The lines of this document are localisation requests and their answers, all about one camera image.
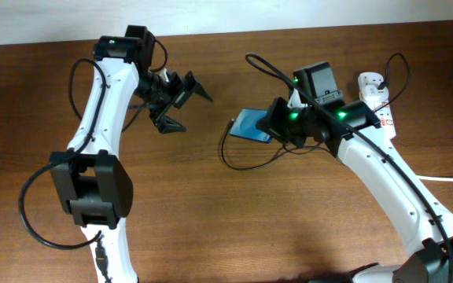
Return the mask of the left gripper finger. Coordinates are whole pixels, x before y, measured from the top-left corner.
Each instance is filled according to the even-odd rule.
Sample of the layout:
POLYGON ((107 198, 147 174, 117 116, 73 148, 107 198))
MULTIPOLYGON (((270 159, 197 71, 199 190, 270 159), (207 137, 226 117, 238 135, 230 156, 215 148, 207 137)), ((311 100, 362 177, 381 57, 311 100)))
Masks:
POLYGON ((188 71, 186 73, 185 83, 185 94, 187 99, 189 99, 192 94, 197 94, 207 101, 213 102, 213 99, 208 95, 201 82, 192 71, 188 71))
POLYGON ((155 126, 161 134, 170 134, 175 132, 186 132, 186 127, 181 123, 165 115, 155 121, 155 126))

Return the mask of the blue screen smartphone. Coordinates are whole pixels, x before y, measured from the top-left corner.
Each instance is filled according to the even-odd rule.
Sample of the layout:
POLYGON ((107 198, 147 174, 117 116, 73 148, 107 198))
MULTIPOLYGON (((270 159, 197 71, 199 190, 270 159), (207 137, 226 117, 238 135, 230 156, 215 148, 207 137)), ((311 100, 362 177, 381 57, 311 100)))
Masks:
POLYGON ((229 135, 253 142, 271 143, 272 137, 256 127, 257 122, 266 114, 267 110, 243 108, 229 129, 229 135))

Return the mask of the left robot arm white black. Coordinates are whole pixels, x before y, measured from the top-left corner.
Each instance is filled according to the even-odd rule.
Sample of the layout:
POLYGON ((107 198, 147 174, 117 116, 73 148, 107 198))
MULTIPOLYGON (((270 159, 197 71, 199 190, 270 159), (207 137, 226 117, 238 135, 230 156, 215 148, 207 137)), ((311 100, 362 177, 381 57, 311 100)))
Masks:
POLYGON ((192 94, 209 95, 192 72, 185 76, 150 66, 155 36, 130 25, 122 37, 94 45, 94 81, 78 130, 64 152, 54 152, 50 171, 64 212, 87 238, 100 282, 139 280, 127 243, 133 183, 120 162, 120 139, 132 96, 140 97, 162 134, 186 128, 168 116, 192 94))

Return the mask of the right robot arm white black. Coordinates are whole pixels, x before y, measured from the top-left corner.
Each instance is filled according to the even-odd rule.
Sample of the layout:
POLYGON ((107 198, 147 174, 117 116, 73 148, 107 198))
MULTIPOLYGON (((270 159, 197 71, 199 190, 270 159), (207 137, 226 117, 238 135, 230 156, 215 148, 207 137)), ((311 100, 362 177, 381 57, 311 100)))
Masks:
POLYGON ((348 272, 345 282, 453 282, 453 213, 410 169, 372 110, 362 101, 325 105, 280 71, 293 88, 274 101, 258 128, 298 149, 308 138, 325 145, 368 188, 399 234, 405 263, 372 263, 348 272))

